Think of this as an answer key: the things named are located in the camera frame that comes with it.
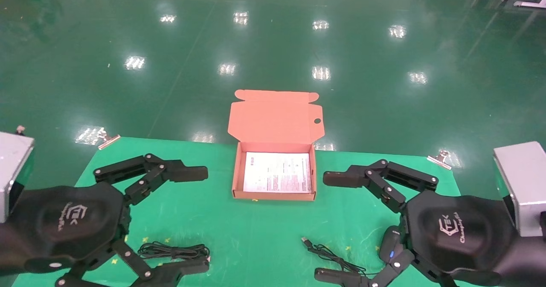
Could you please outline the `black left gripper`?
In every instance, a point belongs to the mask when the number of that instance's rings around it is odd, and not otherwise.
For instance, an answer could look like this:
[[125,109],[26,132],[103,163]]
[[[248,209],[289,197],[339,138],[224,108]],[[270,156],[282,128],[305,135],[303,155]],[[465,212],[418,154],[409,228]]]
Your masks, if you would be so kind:
[[1,275],[93,271],[114,256],[130,221],[123,194],[107,183],[24,191],[0,227]]

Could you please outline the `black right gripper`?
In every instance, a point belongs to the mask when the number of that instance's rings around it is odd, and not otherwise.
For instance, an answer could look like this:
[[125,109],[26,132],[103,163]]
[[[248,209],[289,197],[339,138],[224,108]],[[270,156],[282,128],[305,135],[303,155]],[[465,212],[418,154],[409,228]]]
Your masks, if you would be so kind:
[[415,268],[445,287],[546,284],[543,237],[520,236],[499,200],[422,192],[402,211],[402,238]]

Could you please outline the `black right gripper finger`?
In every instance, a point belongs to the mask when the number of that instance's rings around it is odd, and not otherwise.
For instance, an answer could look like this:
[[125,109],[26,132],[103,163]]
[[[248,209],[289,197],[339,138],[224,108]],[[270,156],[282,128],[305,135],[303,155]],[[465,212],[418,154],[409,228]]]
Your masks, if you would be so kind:
[[369,166],[351,165],[344,172],[326,171],[322,176],[326,186],[342,188],[366,188],[382,201],[393,213],[401,213],[406,198],[391,183],[414,191],[435,191],[438,178],[424,172],[402,166],[386,159],[379,159]]
[[412,250],[380,251],[381,259],[386,262],[385,267],[373,278],[367,278],[353,272],[336,271],[327,268],[316,268],[315,279],[342,287],[387,287],[406,268],[413,266],[425,275],[429,281],[440,285],[440,277],[446,273],[446,250],[437,249],[427,254],[414,256]]

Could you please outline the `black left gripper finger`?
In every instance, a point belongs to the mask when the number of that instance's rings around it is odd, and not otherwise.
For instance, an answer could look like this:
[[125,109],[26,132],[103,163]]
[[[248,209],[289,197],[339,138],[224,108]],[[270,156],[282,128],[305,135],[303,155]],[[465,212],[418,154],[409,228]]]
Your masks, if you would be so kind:
[[[138,276],[131,287],[176,287],[183,276],[204,273],[209,270],[209,262],[203,260],[180,261],[150,268],[137,256],[124,240],[117,240],[110,245],[111,250],[119,255]],[[57,279],[56,287],[103,287],[103,284],[84,281],[88,267],[76,263],[69,272]]]
[[161,159],[153,154],[125,159],[94,170],[96,182],[111,185],[139,177],[125,189],[126,205],[138,205],[167,181],[195,182],[208,178],[207,167],[186,166],[180,159]]

